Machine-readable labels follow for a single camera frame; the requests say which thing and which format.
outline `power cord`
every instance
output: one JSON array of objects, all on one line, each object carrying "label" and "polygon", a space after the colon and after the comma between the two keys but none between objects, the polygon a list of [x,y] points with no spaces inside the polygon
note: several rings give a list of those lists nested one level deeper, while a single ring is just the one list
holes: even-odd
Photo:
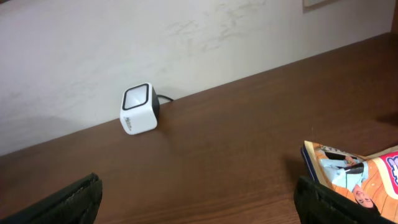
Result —
[{"label": "power cord", "polygon": [[168,97],[168,96],[164,96],[164,95],[157,95],[157,97],[160,97],[160,98],[163,98],[163,99],[169,100],[170,102],[171,102],[171,101],[174,101],[174,100],[173,100],[173,99],[171,99],[170,97]]}]

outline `food packet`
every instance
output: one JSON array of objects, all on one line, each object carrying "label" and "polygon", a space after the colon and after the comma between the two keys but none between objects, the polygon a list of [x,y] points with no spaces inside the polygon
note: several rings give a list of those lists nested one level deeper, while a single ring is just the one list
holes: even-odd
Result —
[{"label": "food packet", "polygon": [[314,181],[398,222],[398,146],[360,156],[305,141],[302,156]]}]

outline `brand logo on package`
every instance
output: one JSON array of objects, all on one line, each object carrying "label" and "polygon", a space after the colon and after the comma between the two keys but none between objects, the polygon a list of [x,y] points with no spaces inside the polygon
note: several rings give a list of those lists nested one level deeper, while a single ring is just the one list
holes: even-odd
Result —
[{"label": "brand logo on package", "polygon": [[381,156],[380,159],[386,165],[394,192],[398,194],[398,152],[388,153]]},{"label": "brand logo on package", "polygon": [[131,131],[131,122],[130,122],[130,118],[124,118],[124,120],[126,121],[127,127],[128,127],[129,130]]}]

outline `brown wooden table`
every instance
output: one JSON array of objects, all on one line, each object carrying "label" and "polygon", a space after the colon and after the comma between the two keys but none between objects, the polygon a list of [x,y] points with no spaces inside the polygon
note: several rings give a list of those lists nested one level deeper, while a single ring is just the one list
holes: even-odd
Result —
[{"label": "brown wooden table", "polygon": [[358,154],[398,144],[398,38],[166,103],[137,136],[114,120],[0,157],[0,218],[96,172],[97,223],[298,223],[304,140]]}]

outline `small white box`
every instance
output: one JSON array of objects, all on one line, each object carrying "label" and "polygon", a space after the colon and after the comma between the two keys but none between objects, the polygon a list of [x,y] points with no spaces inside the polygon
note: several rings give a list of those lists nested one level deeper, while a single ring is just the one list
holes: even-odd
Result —
[{"label": "small white box", "polygon": [[160,104],[154,87],[144,83],[126,90],[120,110],[120,122],[128,134],[156,128]]}]

